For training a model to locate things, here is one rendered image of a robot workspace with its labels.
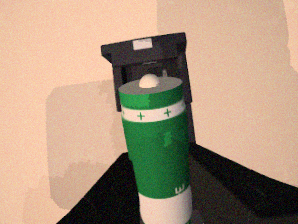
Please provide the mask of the green and white battery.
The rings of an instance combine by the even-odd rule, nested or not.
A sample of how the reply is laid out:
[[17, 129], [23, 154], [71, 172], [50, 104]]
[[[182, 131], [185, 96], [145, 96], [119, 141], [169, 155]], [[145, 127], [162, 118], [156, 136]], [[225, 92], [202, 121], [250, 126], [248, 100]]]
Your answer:
[[182, 80], [146, 73], [118, 88], [144, 224], [192, 224]]

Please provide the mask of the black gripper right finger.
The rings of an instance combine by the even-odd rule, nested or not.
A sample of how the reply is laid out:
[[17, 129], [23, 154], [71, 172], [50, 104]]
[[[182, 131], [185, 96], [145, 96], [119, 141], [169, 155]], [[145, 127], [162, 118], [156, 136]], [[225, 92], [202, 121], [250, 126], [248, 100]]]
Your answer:
[[190, 190], [204, 224], [298, 224], [298, 188], [189, 143]]

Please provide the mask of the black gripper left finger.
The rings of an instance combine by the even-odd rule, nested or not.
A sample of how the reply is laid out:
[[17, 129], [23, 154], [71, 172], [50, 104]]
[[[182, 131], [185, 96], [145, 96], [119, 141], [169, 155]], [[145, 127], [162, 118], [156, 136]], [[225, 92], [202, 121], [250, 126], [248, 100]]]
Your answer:
[[140, 196], [128, 153], [122, 152], [57, 224], [140, 224]]

